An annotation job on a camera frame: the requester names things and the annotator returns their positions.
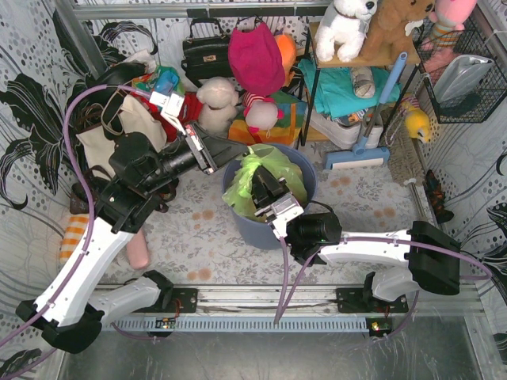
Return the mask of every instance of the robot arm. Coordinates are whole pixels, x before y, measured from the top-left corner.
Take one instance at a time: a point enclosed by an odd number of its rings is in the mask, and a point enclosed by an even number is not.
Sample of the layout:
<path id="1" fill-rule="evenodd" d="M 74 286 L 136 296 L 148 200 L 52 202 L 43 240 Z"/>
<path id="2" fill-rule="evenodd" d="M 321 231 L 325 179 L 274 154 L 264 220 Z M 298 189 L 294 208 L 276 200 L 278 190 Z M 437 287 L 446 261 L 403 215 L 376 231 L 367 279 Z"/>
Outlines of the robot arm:
<path id="1" fill-rule="evenodd" d="M 178 141 L 158 154 L 139 132 L 116 140 L 109 159 L 116 176 L 96 203 L 97 218 L 86 254 L 63 291 L 34 323 L 51 346 L 79 353 L 97 338 L 103 324 L 143 307 L 163 311 L 168 306 L 173 284 L 156 271 L 114 291 L 93 297 L 92 293 L 147 217 L 165 206 L 159 195 L 164 186 L 196 166 L 207 174 L 214 173 L 247 152 L 242 144 L 208 135 L 197 123 L 185 125 L 180 133 Z M 37 299 L 18 306 L 16 313 L 22 320 L 31 319 L 48 304 L 80 256 L 86 234 L 88 231 L 49 288 Z"/>
<path id="2" fill-rule="evenodd" d="M 393 302 L 401 295 L 419 289 L 439 295 L 459 293 L 459 259 L 455 257 L 407 245 L 347 241 L 348 238 L 393 238 L 459 252 L 457 241 L 427 222 L 414 222 L 409 230 L 381 234 L 343 232 L 338 217 L 330 207 L 329 212 L 320 214 L 303 215 L 299 212 L 302 208 L 284 181 L 279 183 L 263 168 L 259 168 L 253 176 L 253 201 L 257 205 L 256 215 L 267 216 L 275 236 L 285 238 L 291 246 L 291 255 L 300 264 L 313 257 L 309 266 L 362 261 L 393 267 L 367 276 L 364 288 L 366 299 Z"/>

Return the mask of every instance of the white plush toy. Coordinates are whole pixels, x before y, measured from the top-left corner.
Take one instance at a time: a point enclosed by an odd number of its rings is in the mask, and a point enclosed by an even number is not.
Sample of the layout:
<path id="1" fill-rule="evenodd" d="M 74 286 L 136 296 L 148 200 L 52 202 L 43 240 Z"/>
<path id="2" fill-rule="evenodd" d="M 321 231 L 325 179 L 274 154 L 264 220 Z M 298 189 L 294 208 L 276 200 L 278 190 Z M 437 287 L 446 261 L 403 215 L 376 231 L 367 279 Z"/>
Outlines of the white plush toy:
<path id="1" fill-rule="evenodd" d="M 320 21 L 315 39 L 320 62 L 333 59 L 334 43 L 341 44 L 337 57 L 349 62 L 359 55 L 377 0 L 334 0 Z"/>
<path id="2" fill-rule="evenodd" d="M 197 99 L 203 103 L 199 114 L 200 126 L 214 135 L 227 135 L 232 120 L 238 114 L 235 105 L 239 95 L 228 79 L 214 77 L 197 90 Z"/>
<path id="3" fill-rule="evenodd" d="M 278 121 L 284 117 L 283 111 L 278 109 L 271 97 L 262 97 L 252 93 L 246 93 L 243 97 L 245 105 L 245 123 L 251 133 L 269 131 Z"/>

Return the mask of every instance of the teal towel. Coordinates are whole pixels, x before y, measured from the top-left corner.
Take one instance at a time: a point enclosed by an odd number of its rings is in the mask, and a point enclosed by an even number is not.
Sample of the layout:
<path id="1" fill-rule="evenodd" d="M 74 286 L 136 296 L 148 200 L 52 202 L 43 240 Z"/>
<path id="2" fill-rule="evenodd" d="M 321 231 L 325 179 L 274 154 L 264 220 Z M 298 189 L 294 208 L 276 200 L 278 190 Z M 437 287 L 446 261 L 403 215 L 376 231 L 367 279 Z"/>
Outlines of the teal towel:
<path id="1" fill-rule="evenodd" d="M 311 87 L 314 84 L 315 65 L 309 59 L 301 59 L 298 66 L 303 72 L 304 81 L 311 93 Z M 387 82 L 389 72 L 372 67 L 372 73 L 375 82 L 375 95 L 370 99 L 361 99 L 354 95 L 349 68 L 321 69 L 314 101 L 317 112 L 330 115 L 334 119 L 376 106 L 379 102 L 380 93 L 382 93 L 382 89 Z M 399 94 L 400 85 L 395 85 L 388 101 L 397 101 Z"/>

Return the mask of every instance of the black handbag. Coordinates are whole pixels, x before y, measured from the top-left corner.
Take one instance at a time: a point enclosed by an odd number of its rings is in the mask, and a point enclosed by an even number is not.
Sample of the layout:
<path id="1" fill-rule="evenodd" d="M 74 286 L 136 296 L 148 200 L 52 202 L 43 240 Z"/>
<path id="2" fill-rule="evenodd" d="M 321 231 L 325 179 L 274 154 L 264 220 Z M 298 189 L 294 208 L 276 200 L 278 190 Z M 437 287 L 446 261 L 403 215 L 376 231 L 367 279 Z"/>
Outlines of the black handbag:
<path id="1" fill-rule="evenodd" d="M 219 36 L 193 38 L 193 26 L 195 24 L 215 24 L 219 27 Z M 216 18 L 196 18 L 190 24 L 190 37 L 182 43 L 185 59 L 181 61 L 181 68 L 186 77 L 197 87 L 202 85 L 199 79 L 213 77 L 232 77 L 229 66 L 229 41 L 220 23 Z"/>

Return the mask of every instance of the floor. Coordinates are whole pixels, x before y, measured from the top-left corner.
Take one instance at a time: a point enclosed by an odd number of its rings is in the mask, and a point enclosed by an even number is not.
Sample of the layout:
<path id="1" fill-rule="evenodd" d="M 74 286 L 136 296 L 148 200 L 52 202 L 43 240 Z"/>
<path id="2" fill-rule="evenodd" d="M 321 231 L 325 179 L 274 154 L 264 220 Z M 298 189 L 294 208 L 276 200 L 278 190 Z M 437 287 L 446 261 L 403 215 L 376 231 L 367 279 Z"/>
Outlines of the floor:
<path id="1" fill-rule="evenodd" d="M 409 190 L 392 182 L 386 166 L 322 170 L 325 152 L 334 147 L 331 142 L 309 142 L 300 148 L 318 172 L 314 199 L 333 207 L 344 230 L 409 228 L 417 219 Z M 281 283 L 281 249 L 263 251 L 245 245 L 221 199 L 222 177 L 223 170 L 211 176 L 198 170 L 181 176 L 170 211 L 155 212 L 143 227 L 151 252 L 148 269 L 160 271 L 174 283 Z M 422 188 L 418 191 L 424 196 Z M 319 212 L 317 206 L 311 207 L 311 212 Z M 291 281 L 299 268 L 291 261 Z M 303 283 L 363 283 L 364 275 L 375 268 L 353 262 L 316 265 L 307 270 Z M 121 253 L 102 283 L 123 283 L 140 274 L 132 271 Z"/>
<path id="2" fill-rule="evenodd" d="M 166 341 L 103 332 L 67 354 L 58 379 L 480 379 L 460 317 L 416 317 L 400 336 L 364 346 L 362 333 L 184 333 Z"/>

